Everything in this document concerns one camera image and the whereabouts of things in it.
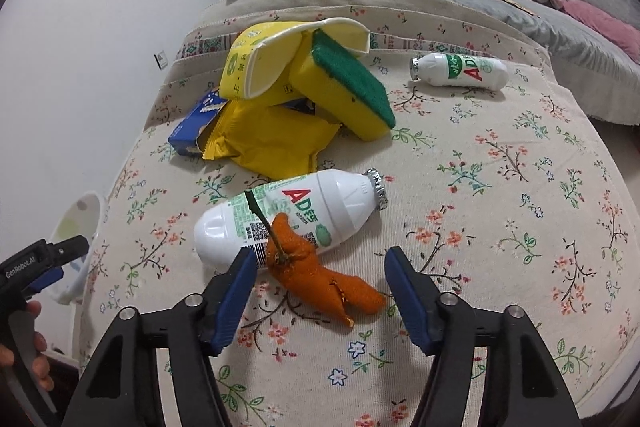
orange carrot toy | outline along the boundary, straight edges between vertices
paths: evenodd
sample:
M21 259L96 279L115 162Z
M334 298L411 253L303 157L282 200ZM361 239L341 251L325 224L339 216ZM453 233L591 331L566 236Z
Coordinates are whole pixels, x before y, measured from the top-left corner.
M353 319L345 312L345 303L367 314L378 313L385 305L385 298L360 277L322 266L316 248L291 230L287 214L278 214L271 228L282 251L278 251L270 238L267 245L269 272L307 304L340 318L350 328Z

electrical outlet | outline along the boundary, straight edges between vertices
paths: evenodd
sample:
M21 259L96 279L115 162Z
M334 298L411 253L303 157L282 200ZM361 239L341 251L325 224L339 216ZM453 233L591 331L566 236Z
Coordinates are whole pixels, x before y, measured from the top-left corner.
M161 70L164 70L164 68L167 67L167 65L169 64L169 61L166 59L166 54L164 50L154 55L154 58L156 59L156 64L158 65L158 68L160 68Z

human hand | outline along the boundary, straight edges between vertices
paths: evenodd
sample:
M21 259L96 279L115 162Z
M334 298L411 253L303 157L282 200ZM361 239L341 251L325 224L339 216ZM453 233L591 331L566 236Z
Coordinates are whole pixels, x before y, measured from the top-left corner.
M34 317L37 317L42 311L42 305L38 301L29 301L27 303L27 311ZM43 351L47 350L47 341L42 334L37 331L33 335L33 346L40 352L36 359L33 360L33 365L31 366L33 373L45 391L52 391L53 380L49 376L49 360L42 354ZM0 367L11 367L14 365L14 361L15 357L13 352L0 344Z

bed cover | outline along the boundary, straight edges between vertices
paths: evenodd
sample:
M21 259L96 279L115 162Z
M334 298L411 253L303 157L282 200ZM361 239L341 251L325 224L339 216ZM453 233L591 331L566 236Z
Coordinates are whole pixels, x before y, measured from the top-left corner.
M532 0L450 0L523 32L545 47L556 79L588 115L623 125L640 124L640 65L599 33L561 11Z
M86 364L120 308L163 309L202 290L214 273L193 252L194 222L266 181L231 162L177 156L166 142L217 85L236 35L257 22L331 16L372 31L362 60L385 85L398 124L369 143L341 131L321 153L321 168L379 169L389 197L388 209L324 262L388 293L381 254L399 245L443 291L475 307L521 304L580 414L602 409L612 394L598 393L625 371L622 357L636 340L638 212L591 123L556 84L544 48L443 0L234 0L208 9L110 194L75 356ZM470 47L508 62L502 92L407 83L410 58ZM478 418L485 356L477 350L466 425ZM212 365L236 426L324 426L330 416L333 425L369 427L409 425L430 360L408 340L392 297L379 316L356 316L350 331L260 273L235 340ZM159 366L173 427L164 352Z

yellow snack bag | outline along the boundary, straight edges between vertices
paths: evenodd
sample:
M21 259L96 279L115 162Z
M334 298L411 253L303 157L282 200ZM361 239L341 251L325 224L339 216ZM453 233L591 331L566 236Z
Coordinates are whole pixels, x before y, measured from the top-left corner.
M354 55L369 53L369 30L345 17L316 22L265 22L247 28L236 39L226 58L220 80L220 96L260 98L260 105L277 105L303 98L282 74L302 42L302 33L322 28Z
M338 129L340 124L287 107L230 100L218 115L202 158L230 157L241 167L284 180L316 172L318 153Z

